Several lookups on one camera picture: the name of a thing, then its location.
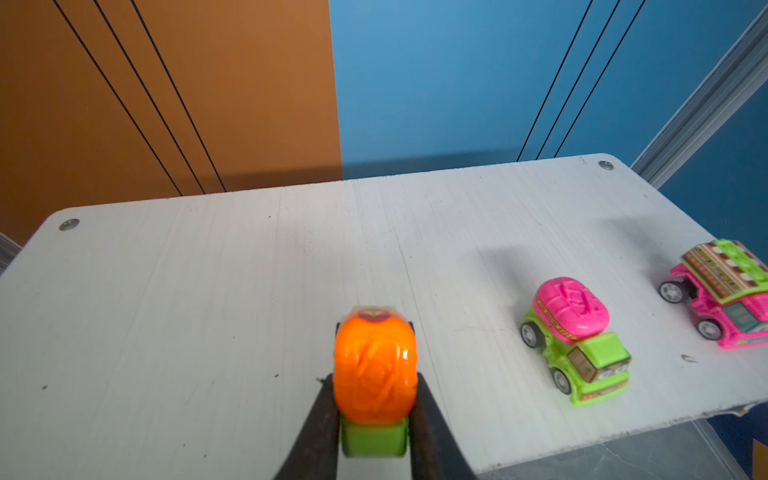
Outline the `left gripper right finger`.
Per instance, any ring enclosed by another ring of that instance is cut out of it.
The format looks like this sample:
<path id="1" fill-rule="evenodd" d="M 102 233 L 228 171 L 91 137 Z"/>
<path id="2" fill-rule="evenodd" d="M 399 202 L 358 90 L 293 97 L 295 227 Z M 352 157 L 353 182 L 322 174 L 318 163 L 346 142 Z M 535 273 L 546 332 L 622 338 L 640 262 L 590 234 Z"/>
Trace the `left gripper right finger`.
<path id="1" fill-rule="evenodd" d="M 476 479 L 421 373 L 409 413 L 409 450 L 413 479 Z"/>

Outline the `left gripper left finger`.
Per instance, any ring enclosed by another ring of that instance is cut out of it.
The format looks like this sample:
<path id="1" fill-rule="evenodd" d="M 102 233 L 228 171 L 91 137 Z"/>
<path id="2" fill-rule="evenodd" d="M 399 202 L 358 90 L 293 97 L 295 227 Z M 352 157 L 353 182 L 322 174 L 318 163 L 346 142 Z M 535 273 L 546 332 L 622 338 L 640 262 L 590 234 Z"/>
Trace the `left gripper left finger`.
<path id="1" fill-rule="evenodd" d="M 334 398 L 333 375 L 320 379 L 320 383 L 320 391 L 275 479 L 337 479 L 340 411 Z"/>

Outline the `green orange toy car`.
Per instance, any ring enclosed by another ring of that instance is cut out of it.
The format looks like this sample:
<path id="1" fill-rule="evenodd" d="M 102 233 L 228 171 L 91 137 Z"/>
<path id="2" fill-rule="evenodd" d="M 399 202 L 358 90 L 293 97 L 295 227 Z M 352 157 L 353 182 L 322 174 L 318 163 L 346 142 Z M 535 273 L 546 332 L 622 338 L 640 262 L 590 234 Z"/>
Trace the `green orange toy car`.
<path id="1" fill-rule="evenodd" d="M 337 325 L 333 396 L 348 458 L 406 453 L 418 386 L 418 348 L 411 322 L 391 307 L 359 306 Z"/>

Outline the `pink green toy car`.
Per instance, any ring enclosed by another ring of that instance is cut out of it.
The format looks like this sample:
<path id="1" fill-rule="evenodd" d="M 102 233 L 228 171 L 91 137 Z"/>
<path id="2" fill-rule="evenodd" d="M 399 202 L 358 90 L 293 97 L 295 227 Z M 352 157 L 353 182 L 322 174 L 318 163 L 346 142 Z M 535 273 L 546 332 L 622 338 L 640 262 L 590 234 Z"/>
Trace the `pink green toy car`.
<path id="1" fill-rule="evenodd" d="M 607 328 L 610 313 L 580 281 L 558 277 L 542 283 L 520 325 L 525 345 L 539 350 L 556 388 L 584 406 L 628 388 L 632 357 Z"/>

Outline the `pink green toy truck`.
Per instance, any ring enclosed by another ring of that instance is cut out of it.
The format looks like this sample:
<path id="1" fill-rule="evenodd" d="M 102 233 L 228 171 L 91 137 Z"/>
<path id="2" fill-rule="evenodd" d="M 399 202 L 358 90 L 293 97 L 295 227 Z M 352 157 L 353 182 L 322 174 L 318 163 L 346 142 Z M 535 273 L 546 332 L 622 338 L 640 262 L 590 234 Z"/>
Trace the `pink green toy truck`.
<path id="1" fill-rule="evenodd" d="M 686 303 L 695 327 L 722 349 L 767 343 L 767 266 L 739 241 L 694 246 L 658 286 L 668 303 Z"/>

